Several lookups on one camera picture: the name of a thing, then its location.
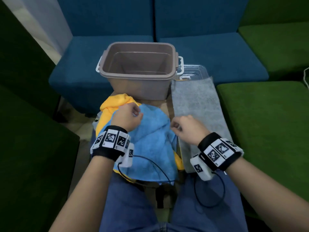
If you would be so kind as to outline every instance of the chair backrest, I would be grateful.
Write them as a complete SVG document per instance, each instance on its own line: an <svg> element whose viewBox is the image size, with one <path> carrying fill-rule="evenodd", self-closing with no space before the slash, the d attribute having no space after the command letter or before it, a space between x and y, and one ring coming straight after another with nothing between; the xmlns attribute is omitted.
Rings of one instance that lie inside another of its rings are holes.
<svg viewBox="0 0 309 232"><path fill-rule="evenodd" d="M235 32L248 0L155 0L157 39Z"/></svg>
<svg viewBox="0 0 309 232"><path fill-rule="evenodd" d="M73 36L153 35L153 0L58 0Z"/></svg>
<svg viewBox="0 0 309 232"><path fill-rule="evenodd" d="M309 21L309 0L249 0L240 26Z"/></svg>

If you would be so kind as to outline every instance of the left hand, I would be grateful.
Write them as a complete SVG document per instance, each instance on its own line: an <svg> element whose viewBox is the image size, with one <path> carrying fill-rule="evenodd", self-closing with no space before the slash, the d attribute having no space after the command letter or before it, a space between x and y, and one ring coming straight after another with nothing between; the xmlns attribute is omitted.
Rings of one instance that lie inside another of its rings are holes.
<svg viewBox="0 0 309 232"><path fill-rule="evenodd" d="M141 124L143 113L135 103L127 103L119 107L115 112L111 125L117 125L131 132Z"/></svg>

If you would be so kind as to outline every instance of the bin handle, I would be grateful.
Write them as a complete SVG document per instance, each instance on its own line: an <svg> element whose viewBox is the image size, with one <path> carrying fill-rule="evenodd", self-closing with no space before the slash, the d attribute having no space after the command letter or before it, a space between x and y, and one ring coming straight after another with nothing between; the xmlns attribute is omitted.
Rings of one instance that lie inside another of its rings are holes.
<svg viewBox="0 0 309 232"><path fill-rule="evenodd" d="M96 72L100 72L100 71L98 70L98 68L99 68L99 66L100 66L101 58L102 58L102 56L100 57L100 59L99 59L99 61L98 61L98 64L97 64L97 66L96 66L96 68L95 68Z"/></svg>
<svg viewBox="0 0 309 232"><path fill-rule="evenodd" d="M181 56L178 56L180 58L180 66L181 66L181 72L177 72L177 76L181 76L184 73L184 64L183 64L183 58Z"/></svg>

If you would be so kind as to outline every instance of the blue chair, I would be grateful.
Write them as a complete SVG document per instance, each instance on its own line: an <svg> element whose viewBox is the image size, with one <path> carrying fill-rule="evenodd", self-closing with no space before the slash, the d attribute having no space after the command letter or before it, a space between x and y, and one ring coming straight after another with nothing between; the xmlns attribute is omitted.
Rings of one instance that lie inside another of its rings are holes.
<svg viewBox="0 0 309 232"><path fill-rule="evenodd" d="M201 64L214 84L267 81L268 73L236 32L248 0L155 0L158 42L185 64Z"/></svg>
<svg viewBox="0 0 309 232"><path fill-rule="evenodd" d="M95 71L117 41L153 42L153 0L58 0L73 34L49 78L52 88L80 113L98 113L113 92Z"/></svg>

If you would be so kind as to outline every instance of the jeans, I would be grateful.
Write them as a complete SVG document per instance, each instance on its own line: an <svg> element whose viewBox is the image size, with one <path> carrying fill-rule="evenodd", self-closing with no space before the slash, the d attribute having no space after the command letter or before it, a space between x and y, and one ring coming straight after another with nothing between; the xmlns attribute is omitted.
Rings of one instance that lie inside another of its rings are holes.
<svg viewBox="0 0 309 232"><path fill-rule="evenodd" d="M202 207L194 194L194 178L188 175L176 200L171 222L158 223L145 192L113 173L99 231L248 231L237 187L228 175L222 171L218 171L218 174L226 187L226 195L220 205L214 208ZM214 205L222 197L222 182L218 176L207 182L197 177L196 193L201 203Z"/></svg>

